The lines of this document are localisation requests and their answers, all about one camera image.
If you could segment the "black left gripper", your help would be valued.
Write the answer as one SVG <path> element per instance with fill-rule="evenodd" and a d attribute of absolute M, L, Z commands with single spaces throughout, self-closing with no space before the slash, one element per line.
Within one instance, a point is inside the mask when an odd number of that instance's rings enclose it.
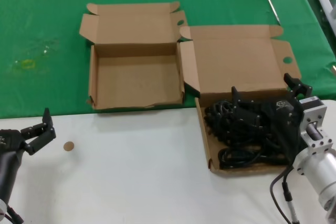
<path fill-rule="evenodd" d="M 34 155 L 56 138 L 50 110 L 45 108 L 42 122 L 25 129 L 1 130 L 1 154 L 26 151 Z"/>

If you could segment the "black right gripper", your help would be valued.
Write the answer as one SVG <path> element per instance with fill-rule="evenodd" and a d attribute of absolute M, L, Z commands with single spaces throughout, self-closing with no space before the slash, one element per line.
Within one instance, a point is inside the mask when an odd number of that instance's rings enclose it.
<path fill-rule="evenodd" d="M 288 86 L 285 99 L 255 102 L 243 100 L 235 87 L 232 87 L 233 115 L 236 119 L 252 126 L 261 126 L 261 112 L 270 124 L 271 133 L 278 141 L 282 152 L 289 163 L 293 163 L 298 153 L 305 146 L 299 133 L 300 117 L 295 106 L 288 100 L 304 99 L 312 95 L 312 86 L 302 83 L 299 78 L 284 74 L 284 82 Z"/>

